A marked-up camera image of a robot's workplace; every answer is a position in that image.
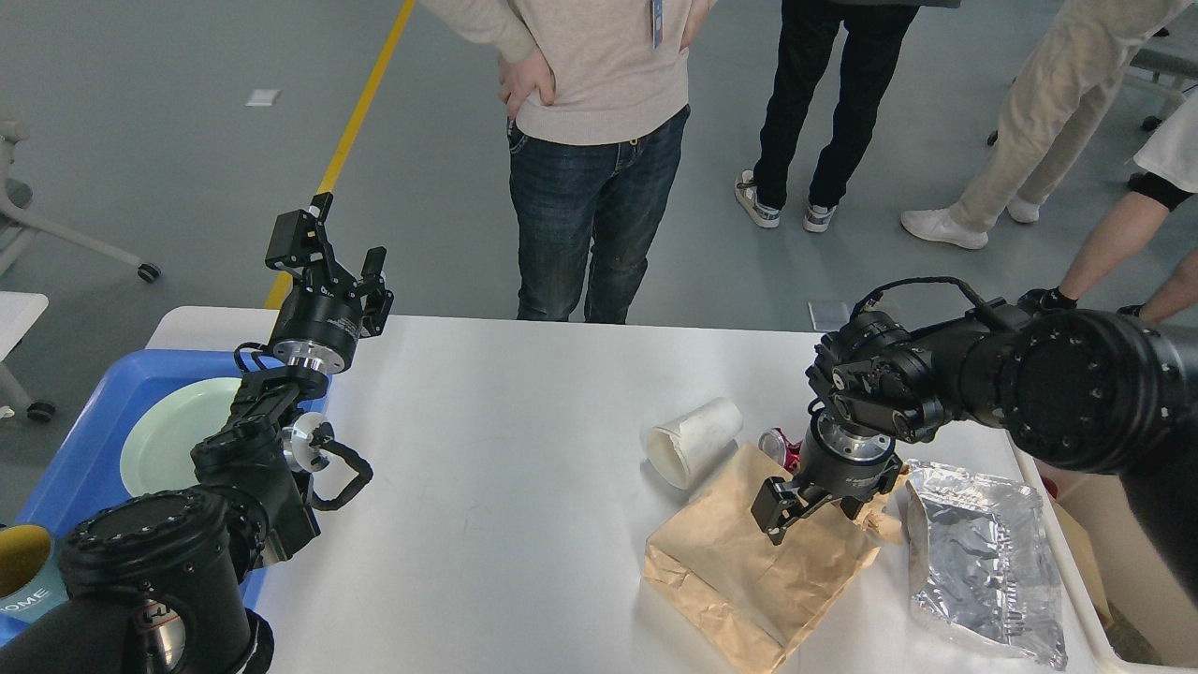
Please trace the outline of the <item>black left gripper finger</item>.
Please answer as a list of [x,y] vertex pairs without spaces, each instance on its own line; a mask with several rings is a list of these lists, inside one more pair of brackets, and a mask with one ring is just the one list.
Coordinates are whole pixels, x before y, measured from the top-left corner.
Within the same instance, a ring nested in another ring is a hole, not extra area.
[[385,261],[387,249],[376,245],[368,249],[362,277],[356,284],[356,296],[363,299],[359,338],[375,338],[385,332],[394,300],[393,291],[386,287]]
[[265,265],[278,271],[273,293],[290,293],[295,285],[320,293],[353,293],[355,278],[335,260],[325,230],[333,193],[317,193],[305,210],[276,218]]

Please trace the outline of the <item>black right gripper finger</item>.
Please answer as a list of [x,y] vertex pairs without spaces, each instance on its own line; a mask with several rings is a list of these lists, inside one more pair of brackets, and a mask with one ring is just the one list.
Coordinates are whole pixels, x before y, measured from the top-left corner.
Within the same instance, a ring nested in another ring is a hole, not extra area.
[[768,476],[754,498],[752,517],[770,544],[781,546],[791,526],[831,500],[831,491],[805,476]]
[[855,490],[840,500],[841,511],[848,520],[855,520],[876,494],[889,494],[895,488],[902,469],[903,460],[890,455],[884,463],[876,466],[873,475],[852,479],[851,486]]

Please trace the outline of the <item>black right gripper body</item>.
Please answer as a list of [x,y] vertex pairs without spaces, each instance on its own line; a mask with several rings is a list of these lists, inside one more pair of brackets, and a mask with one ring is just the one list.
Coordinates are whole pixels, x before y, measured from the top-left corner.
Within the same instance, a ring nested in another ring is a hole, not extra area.
[[830,411],[819,409],[803,441],[795,476],[805,476],[833,493],[837,502],[851,494],[852,479],[873,475],[876,466],[896,455],[896,443],[887,435],[857,435],[843,429]]

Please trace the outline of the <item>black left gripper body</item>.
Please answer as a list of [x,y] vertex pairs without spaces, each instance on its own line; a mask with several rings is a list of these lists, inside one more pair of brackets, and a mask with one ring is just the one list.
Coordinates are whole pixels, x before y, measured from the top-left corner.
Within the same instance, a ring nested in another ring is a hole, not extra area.
[[357,283],[325,287],[295,281],[270,333],[267,353],[320,374],[341,374],[352,366],[362,318]]

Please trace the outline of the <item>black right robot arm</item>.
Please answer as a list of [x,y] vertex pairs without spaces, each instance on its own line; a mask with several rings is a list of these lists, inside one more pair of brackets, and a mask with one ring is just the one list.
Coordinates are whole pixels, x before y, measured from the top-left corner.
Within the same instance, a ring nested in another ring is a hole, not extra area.
[[855,517],[898,479],[898,441],[927,443],[967,419],[1006,431],[1060,470],[1117,475],[1135,520],[1194,600],[1197,332],[1123,312],[1034,310],[984,300],[907,330],[876,287],[813,350],[813,419],[795,474],[770,476],[752,504],[773,545],[839,503]]

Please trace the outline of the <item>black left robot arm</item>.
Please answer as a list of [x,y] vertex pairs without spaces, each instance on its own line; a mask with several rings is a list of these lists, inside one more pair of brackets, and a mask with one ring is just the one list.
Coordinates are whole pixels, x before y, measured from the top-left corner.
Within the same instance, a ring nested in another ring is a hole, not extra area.
[[252,344],[223,427],[190,449],[196,485],[134,496],[63,538],[67,600],[4,646],[5,673],[265,673],[270,623],[241,594],[258,567],[317,538],[316,514],[350,503],[373,467],[303,405],[385,330],[385,247],[361,273],[335,260],[333,195],[277,218],[265,256],[291,277],[265,344]]

